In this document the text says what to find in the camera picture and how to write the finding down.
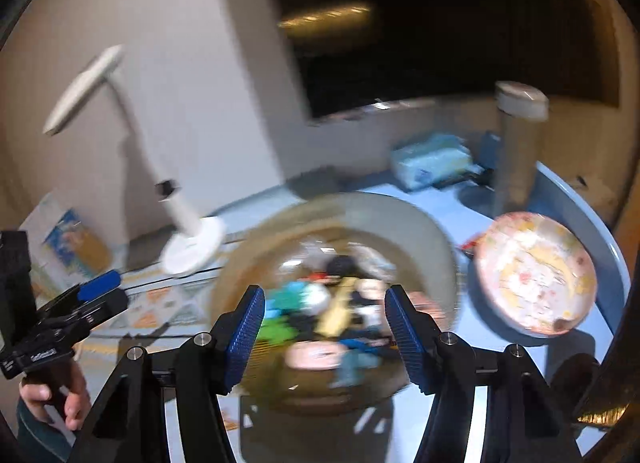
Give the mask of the person's left hand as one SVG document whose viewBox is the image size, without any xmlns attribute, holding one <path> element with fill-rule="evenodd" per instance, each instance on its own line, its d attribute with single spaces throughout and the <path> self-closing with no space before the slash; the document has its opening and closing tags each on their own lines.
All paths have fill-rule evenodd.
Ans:
<svg viewBox="0 0 640 463">
<path fill-rule="evenodd" d="M 74 359 L 52 365 L 48 376 L 35 373 L 23 377 L 20 396 L 27 409 L 40 422 L 52 424 L 47 406 L 57 402 L 58 415 L 70 431 L 79 431 L 91 408 L 87 382 Z"/>
</svg>

